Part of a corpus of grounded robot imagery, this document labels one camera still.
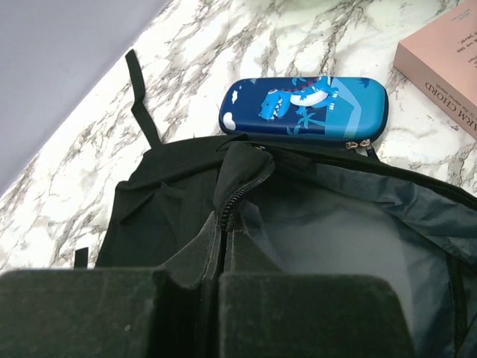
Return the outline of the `blue dinosaur pencil case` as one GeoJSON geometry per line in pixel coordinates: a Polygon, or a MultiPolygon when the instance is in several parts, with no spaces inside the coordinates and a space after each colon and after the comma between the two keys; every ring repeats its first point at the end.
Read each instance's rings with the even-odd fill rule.
{"type": "Polygon", "coordinates": [[[218,115],[227,134],[362,148],[372,158],[387,121],[388,94],[378,81],[329,75],[241,79],[228,89],[218,115]]]}

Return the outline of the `white book pink flowers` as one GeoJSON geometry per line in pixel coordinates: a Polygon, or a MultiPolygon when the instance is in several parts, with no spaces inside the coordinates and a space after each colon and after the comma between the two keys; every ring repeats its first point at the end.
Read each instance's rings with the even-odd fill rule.
{"type": "Polygon", "coordinates": [[[476,2],[464,1],[399,41],[398,69],[476,137],[476,2]]]}

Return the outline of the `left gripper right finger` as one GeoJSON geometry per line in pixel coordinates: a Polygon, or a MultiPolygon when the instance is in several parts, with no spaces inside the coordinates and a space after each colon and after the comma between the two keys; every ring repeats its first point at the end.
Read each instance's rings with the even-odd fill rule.
{"type": "Polygon", "coordinates": [[[280,271],[242,231],[227,235],[220,357],[415,357],[395,291],[377,277],[280,271]]]}

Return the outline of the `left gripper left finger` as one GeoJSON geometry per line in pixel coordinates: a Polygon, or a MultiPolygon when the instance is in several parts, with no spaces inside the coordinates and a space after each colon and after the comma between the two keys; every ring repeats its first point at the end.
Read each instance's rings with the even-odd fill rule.
{"type": "Polygon", "coordinates": [[[158,267],[9,271],[1,276],[1,355],[213,357],[221,251],[211,213],[158,267]]]}

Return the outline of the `black backpack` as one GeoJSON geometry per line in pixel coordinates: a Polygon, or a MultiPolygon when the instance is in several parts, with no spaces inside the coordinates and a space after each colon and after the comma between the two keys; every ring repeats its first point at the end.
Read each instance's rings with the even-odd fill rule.
{"type": "Polygon", "coordinates": [[[158,267],[211,213],[280,271],[377,277],[397,294],[415,357],[476,355],[476,198],[357,148],[226,134],[164,144],[145,104],[136,54],[125,57],[132,112],[150,148],[115,191],[98,269],[158,267]]]}

